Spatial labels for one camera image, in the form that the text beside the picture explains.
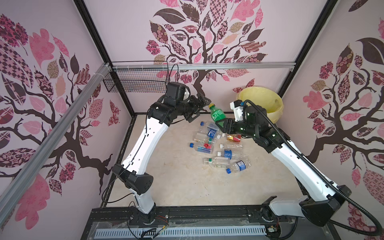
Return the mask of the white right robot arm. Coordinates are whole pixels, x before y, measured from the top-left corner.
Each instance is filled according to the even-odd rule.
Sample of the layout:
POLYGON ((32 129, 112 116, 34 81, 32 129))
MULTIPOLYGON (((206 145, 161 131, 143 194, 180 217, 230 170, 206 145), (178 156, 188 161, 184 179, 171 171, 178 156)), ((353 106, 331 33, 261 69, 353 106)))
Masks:
POLYGON ((333 190, 337 184, 302 155, 289 137, 267 117, 265 109, 251 101, 235 101, 232 103, 233 119, 227 118, 214 104, 210 104, 209 109, 215 124, 224 133, 253 139, 283 163, 304 188, 303 196, 297 200, 271 197, 267 205, 275 216, 306 218, 312 224, 323 227, 346 201, 333 190))

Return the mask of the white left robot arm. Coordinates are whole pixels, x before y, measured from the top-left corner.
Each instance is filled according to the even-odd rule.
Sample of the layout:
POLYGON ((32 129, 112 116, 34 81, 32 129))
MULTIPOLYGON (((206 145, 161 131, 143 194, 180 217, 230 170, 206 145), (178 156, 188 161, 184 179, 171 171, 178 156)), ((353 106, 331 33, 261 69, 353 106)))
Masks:
POLYGON ((147 174, 146 169, 159 140, 177 117, 183 116, 192 122, 210 103, 211 100, 201 94, 186 100, 162 96, 150 106, 143 131, 130 154, 113 166, 114 175, 134 194, 142 214, 148 215, 155 209, 150 194, 154 177, 147 174))

